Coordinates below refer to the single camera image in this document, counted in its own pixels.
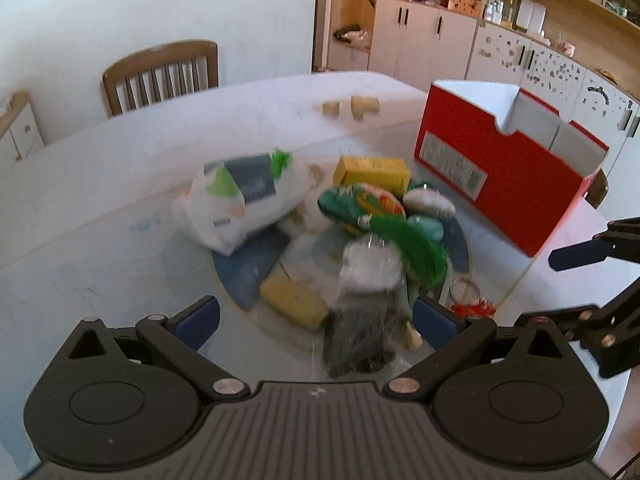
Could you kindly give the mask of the white drawer side cabinet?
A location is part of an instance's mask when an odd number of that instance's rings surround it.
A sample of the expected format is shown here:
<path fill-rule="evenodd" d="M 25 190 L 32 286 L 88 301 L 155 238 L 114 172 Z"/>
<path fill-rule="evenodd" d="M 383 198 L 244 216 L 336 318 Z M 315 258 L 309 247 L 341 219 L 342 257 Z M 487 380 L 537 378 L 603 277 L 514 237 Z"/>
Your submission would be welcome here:
<path fill-rule="evenodd" d="M 11 168 L 43 148 L 30 96 L 24 90 L 17 91 L 1 110 L 1 169 Z"/>

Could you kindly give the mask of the white cabinet wall unit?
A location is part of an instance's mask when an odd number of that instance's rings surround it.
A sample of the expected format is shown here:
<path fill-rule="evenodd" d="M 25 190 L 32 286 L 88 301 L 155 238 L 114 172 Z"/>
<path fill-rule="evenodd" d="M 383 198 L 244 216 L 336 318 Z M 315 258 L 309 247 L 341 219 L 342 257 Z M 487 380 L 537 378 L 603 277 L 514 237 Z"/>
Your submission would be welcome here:
<path fill-rule="evenodd" d="M 608 146 L 639 123 L 639 29 L 610 0 L 324 0 L 326 70 L 516 84 Z"/>

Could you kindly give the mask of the wooden chair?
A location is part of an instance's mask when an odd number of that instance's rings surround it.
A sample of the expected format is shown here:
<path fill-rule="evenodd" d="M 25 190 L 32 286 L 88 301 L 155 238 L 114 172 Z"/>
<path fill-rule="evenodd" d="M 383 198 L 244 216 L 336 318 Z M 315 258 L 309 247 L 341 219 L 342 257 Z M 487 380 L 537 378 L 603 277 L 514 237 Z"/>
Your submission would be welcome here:
<path fill-rule="evenodd" d="M 184 40 L 130 54 L 104 70 L 102 86 L 112 116 L 217 88 L 218 44 Z"/>

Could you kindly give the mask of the red keyring charm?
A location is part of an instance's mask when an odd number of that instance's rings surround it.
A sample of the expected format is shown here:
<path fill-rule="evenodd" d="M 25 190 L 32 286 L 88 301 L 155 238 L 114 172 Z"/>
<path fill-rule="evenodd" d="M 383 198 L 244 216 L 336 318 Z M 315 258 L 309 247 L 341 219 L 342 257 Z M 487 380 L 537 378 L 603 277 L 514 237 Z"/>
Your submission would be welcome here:
<path fill-rule="evenodd" d="M 455 278 L 449 286 L 448 295 L 449 309 L 459 318 L 469 315 L 493 318 L 496 313 L 494 304 L 483 296 L 480 286 L 468 276 Z"/>

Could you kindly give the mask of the white tissue pack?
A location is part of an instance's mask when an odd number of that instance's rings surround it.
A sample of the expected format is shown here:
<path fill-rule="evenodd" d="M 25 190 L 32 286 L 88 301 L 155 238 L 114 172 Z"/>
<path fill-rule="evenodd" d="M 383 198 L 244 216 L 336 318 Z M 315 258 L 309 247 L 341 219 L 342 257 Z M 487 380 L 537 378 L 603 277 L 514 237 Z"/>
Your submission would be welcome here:
<path fill-rule="evenodd" d="M 171 213 L 180 232 L 230 256 L 303 203 L 311 185 L 309 166 L 280 150 L 209 162 Z"/>

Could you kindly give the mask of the red white cardboard box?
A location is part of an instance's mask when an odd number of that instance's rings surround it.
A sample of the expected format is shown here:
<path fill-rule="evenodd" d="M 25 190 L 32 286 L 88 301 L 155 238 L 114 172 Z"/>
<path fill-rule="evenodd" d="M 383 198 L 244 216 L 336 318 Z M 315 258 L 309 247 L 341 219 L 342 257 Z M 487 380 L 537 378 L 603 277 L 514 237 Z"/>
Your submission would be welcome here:
<path fill-rule="evenodd" d="M 414 158 L 529 257 L 584 196 L 608 146 L 516 84 L 438 80 Z"/>

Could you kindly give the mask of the yellow sponge block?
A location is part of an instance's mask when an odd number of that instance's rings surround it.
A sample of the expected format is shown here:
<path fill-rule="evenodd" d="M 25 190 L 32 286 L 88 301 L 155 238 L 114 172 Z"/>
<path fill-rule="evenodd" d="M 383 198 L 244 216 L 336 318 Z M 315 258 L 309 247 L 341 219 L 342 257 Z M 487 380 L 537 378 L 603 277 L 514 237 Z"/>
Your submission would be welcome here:
<path fill-rule="evenodd" d="M 329 307 L 318 294 L 285 275 L 266 278 L 259 295 L 269 307 L 305 330 L 318 330 L 329 315 Z"/>

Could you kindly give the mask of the round blue placemat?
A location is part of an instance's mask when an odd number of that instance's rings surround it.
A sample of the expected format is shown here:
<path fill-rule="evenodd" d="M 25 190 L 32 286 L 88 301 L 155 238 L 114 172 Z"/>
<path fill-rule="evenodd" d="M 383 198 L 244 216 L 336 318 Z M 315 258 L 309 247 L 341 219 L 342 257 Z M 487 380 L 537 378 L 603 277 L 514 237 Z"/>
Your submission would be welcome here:
<path fill-rule="evenodd" d="M 320 349 L 322 331 L 285 318 L 262 301 L 259 287 L 270 276 L 282 275 L 334 306 L 343 252 L 356 236 L 326 220 L 319 226 L 320 231 L 306 232 L 286 220 L 250 238 L 230 257 L 213 254 L 221 286 L 250 322 L 285 349 L 307 354 Z"/>

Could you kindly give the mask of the teal small pouch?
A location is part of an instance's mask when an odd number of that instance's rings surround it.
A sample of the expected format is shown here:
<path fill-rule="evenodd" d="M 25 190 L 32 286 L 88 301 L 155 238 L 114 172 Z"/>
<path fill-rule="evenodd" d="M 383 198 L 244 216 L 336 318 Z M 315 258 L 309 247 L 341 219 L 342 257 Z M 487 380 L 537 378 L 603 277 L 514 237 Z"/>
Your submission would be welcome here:
<path fill-rule="evenodd" d="M 416 228 L 427 240 L 434 244 L 442 241 L 445 234 L 444 225 L 437 218 L 414 214 L 408 218 L 410 226 Z"/>

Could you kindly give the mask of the tan wooden block pair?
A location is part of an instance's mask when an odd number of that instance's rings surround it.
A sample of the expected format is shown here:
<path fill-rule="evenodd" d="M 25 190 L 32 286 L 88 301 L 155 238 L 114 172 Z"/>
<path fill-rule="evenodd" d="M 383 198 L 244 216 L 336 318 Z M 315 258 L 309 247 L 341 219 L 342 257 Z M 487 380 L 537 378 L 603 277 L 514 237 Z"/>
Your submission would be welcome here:
<path fill-rule="evenodd" d="M 350 110 L 356 122 L 362 122 L 365 114 L 378 114 L 381 104 L 375 96 L 352 96 Z"/>

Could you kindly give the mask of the black clear plastic bag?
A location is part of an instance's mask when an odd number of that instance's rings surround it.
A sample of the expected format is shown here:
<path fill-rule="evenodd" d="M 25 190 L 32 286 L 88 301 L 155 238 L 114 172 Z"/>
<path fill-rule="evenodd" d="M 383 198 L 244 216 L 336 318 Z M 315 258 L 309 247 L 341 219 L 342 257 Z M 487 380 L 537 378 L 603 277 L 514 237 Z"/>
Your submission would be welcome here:
<path fill-rule="evenodd" d="M 397 246 L 374 235 L 346 245 L 337 296 L 324 322 L 322 363 L 332 378 L 375 374 L 395 359 L 394 331 L 407 318 Z"/>

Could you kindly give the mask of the yellow cardboard box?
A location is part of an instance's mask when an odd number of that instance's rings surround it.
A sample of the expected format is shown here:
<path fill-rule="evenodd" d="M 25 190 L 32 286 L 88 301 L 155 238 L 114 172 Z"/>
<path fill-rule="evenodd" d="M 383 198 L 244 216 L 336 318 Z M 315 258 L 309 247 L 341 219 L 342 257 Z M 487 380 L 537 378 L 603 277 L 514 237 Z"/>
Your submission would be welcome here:
<path fill-rule="evenodd" d="M 400 158 L 342 156 L 333 175 L 337 186 L 367 183 L 396 196 L 407 191 L 411 172 Z"/>

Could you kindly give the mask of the green colourful packet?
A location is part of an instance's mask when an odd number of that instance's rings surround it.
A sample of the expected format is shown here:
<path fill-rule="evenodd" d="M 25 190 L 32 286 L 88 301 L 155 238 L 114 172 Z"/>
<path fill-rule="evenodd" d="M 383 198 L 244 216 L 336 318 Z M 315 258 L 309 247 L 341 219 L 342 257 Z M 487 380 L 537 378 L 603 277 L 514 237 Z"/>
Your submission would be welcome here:
<path fill-rule="evenodd" d="M 406 216 L 393 193 L 369 183 L 332 186 L 320 194 L 317 205 L 326 218 L 363 231 L 374 217 Z"/>

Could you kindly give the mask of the green feather toy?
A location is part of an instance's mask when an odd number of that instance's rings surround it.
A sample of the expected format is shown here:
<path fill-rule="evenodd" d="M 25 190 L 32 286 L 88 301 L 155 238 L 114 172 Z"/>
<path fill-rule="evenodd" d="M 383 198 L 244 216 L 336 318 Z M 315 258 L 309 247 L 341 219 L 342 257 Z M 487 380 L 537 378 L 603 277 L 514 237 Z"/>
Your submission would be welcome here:
<path fill-rule="evenodd" d="M 395 244 L 407 269 L 424 288 L 433 289 L 446 278 L 446 249 L 431 242 L 417 227 L 397 214 L 372 216 L 363 214 L 357 226 L 375 234 L 381 240 Z"/>

